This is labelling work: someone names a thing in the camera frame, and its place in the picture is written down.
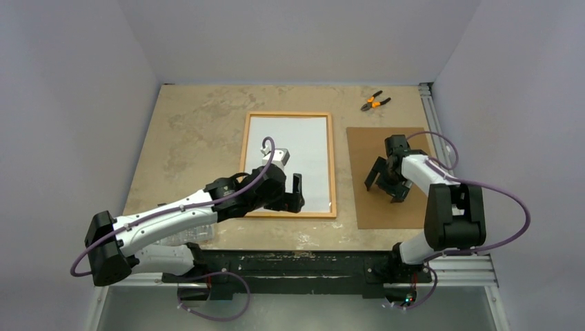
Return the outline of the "brown backing board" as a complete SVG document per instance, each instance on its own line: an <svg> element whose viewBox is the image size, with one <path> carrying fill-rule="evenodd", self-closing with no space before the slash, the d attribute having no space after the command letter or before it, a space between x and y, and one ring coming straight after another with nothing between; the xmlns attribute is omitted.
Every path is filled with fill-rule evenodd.
<svg viewBox="0 0 585 331"><path fill-rule="evenodd" d="M367 190L365 180L375 161L386 158L385 139L393 134L409 136L423 128L346 129L348 153L355 198L357 227L372 229L421 229L424 226L427 196L412 186L405 201L393 203L392 197L377 185Z"/></svg>

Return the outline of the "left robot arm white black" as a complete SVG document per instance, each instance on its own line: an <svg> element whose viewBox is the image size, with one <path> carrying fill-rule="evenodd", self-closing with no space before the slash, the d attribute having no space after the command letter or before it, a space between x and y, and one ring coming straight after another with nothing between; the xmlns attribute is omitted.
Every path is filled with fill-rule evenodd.
<svg viewBox="0 0 585 331"><path fill-rule="evenodd" d="M95 214L83 253L93 284L104 287L131 274L148 272L199 281L206 264L197 257L197 245L172 247L159 241L185 230L242 218L258 209L301 212L305 205L302 175L292 174L292 190L286 190L284 168L289 156L287 149L267 150L258 168L220 177L181 200L146 212L118 217L109 211Z"/></svg>

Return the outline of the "photo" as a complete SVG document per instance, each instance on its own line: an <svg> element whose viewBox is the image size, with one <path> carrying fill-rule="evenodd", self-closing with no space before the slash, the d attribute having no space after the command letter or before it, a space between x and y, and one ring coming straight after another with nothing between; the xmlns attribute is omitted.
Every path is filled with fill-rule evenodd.
<svg viewBox="0 0 585 331"><path fill-rule="evenodd" d="M262 141L272 137L277 148L287 149L290 158L284 166L286 191L293 190L294 173L301 175L305 205L303 214L330 214L333 198L330 184L328 121L326 117L251 116L246 135L243 171L262 165Z"/></svg>

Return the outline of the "orange wooden picture frame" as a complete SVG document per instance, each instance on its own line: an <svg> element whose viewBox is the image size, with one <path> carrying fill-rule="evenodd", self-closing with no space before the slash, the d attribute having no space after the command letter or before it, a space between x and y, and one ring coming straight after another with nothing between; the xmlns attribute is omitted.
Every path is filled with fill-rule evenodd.
<svg viewBox="0 0 585 331"><path fill-rule="evenodd" d="M328 145L330 148L329 166L330 166L330 189L333 198L333 211L330 214L308 213L293 214L290 212L275 212L267 209L260 209L247 215L248 218L264 218L264 219L334 219L337 217L337 195L336 195L336 178L335 178L335 152L333 139L333 116L328 112L260 112L250 111L246 115L244 124L244 135L242 142L242 151L240 157L240 170L243 171L243 157L245 156L246 135L248 133L248 126L251 116L261 117L326 117L328 121Z"/></svg>

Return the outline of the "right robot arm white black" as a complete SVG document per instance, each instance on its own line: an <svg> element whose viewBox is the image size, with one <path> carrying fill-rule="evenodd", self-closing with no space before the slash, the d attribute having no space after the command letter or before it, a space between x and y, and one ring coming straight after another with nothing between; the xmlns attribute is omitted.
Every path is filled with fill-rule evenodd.
<svg viewBox="0 0 585 331"><path fill-rule="evenodd" d="M407 281L424 263L449 249L456 252L485 243L482 188L460 183L433 163L422 150L412 149L403 134L384 141L386 157L378 158L364 184L376 185L393 203L406 200L412 185L427 197L423 231L393 246L387 263L372 272L391 283Z"/></svg>

